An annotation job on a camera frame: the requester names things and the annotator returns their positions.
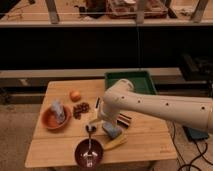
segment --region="wooden table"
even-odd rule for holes
[[[83,114],[81,120],[71,118],[70,122],[60,132],[53,133],[41,124],[41,114],[53,100],[58,99],[71,110],[75,103],[69,99],[71,90],[79,90],[82,94],[80,102],[90,104],[90,113]],[[97,97],[104,93],[104,80],[56,81],[50,82],[40,110],[32,142],[28,151],[25,166],[57,167],[76,165],[74,152],[78,143],[88,135],[85,125],[91,115]],[[127,142],[113,150],[105,151],[102,164],[123,162],[147,162],[175,159],[177,157],[165,121],[144,114],[123,111],[132,117],[131,126],[125,130]],[[101,123],[93,138],[102,145],[109,141],[103,132]]]

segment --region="black cable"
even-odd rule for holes
[[[196,145],[197,150],[199,151],[199,153],[202,154],[197,142],[195,142],[195,145]],[[205,142],[205,145],[206,145],[205,148],[208,149],[208,143],[207,142]],[[209,161],[208,159],[206,159],[206,157],[204,155],[202,155],[202,158],[205,160],[206,163],[208,163],[209,165],[213,166],[213,163],[211,161]]]
[[[138,67],[139,69],[141,69],[141,39],[140,39],[140,29],[139,26],[136,25],[136,29],[137,29],[137,47],[138,47]]]
[[[180,166],[180,167],[178,168],[178,171],[181,171],[181,170],[182,170],[183,168],[185,168],[185,167],[188,167],[188,170],[189,170],[189,171],[190,171],[191,168],[195,168],[195,169],[197,169],[198,171],[202,171],[199,167],[193,165],[193,162],[194,162],[195,160],[197,160],[198,158],[200,158],[203,154],[205,154],[208,148],[205,149],[203,152],[201,152],[202,155],[196,156],[194,159],[191,160],[191,162],[190,162],[189,164],[186,164],[185,160],[183,159],[182,155],[180,154],[180,151],[178,150],[178,148],[177,148],[177,146],[176,146],[176,144],[175,144],[176,127],[175,127],[174,122],[172,122],[172,125],[173,125],[173,136],[172,136],[172,141],[173,141],[173,144],[174,144],[174,146],[175,146],[175,149],[176,149],[176,151],[177,151],[177,153],[178,153],[178,156],[181,158],[181,160],[182,160],[183,163],[184,163],[184,164],[181,166],[181,163],[180,163],[179,159],[177,159],[177,161],[178,161],[178,163],[179,163],[179,166]]]
[[[189,167],[189,169],[190,169],[191,167],[193,167],[193,168],[197,169],[198,171],[202,171],[199,167],[197,167],[197,166],[195,166],[195,165],[193,165],[193,164],[184,164],[184,165],[182,165],[182,166],[178,169],[178,171],[181,171],[181,169],[183,169],[184,167]]]
[[[174,144],[175,149],[176,149],[176,151],[177,151],[177,153],[178,153],[178,156],[181,158],[181,160],[183,161],[183,163],[186,164],[185,160],[183,159],[183,157],[182,157],[180,151],[178,150],[178,148],[177,148],[177,146],[176,146],[176,144],[175,144],[176,127],[175,127],[174,122],[172,122],[172,125],[173,125],[173,137],[172,137],[173,144]]]

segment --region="cable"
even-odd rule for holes
[[[139,26],[136,25],[137,29],[137,46],[138,46],[138,67],[141,70],[141,39],[140,39],[140,29]]]
[[[200,148],[199,148],[199,146],[198,146],[198,143],[197,143],[197,142],[195,142],[195,145],[196,145],[197,150],[199,151],[199,153],[200,153],[200,154],[202,154],[202,152],[201,152],[201,150],[200,150]],[[207,143],[207,142],[205,142],[205,145],[206,145],[206,147],[205,147],[205,148],[207,148],[207,150],[208,150],[208,143]],[[212,163],[211,161],[209,161],[208,159],[206,159],[204,155],[202,155],[202,158],[205,160],[205,162],[206,162],[206,163],[208,163],[209,165],[213,166],[213,163]]]
[[[178,148],[177,148],[177,146],[175,144],[176,127],[175,127],[174,122],[172,122],[172,125],[173,125],[173,137],[172,137],[173,144],[174,144],[175,149],[176,149],[176,151],[178,153],[178,156],[181,158],[181,160],[183,161],[183,163],[186,164],[185,160],[183,159],[182,155],[180,154],[180,151],[178,150]]]
[[[191,167],[193,167],[193,168],[197,169],[198,171],[202,171],[199,167],[197,167],[193,164],[184,164],[178,169],[178,171],[181,171],[181,169],[183,169],[184,167],[189,167],[189,170],[190,170]]]

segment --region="table leg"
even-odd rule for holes
[[[150,164],[148,166],[148,171],[153,171],[154,170],[154,167],[156,165],[157,161],[150,161]]]
[[[47,171],[57,171],[57,169],[55,169],[54,167],[48,167],[46,170]]]

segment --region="food item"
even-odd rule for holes
[[[105,146],[104,146],[104,150],[111,150],[121,144],[124,144],[125,142],[127,142],[127,138],[124,135],[124,133],[122,133],[121,135],[119,135],[116,139],[108,142]]]
[[[75,119],[81,119],[82,113],[87,113],[90,109],[90,106],[86,102],[82,102],[76,106],[73,107],[73,116]]]
[[[79,91],[71,91],[70,92],[70,99],[73,101],[73,102],[77,102],[79,100],[81,100],[81,94]]]

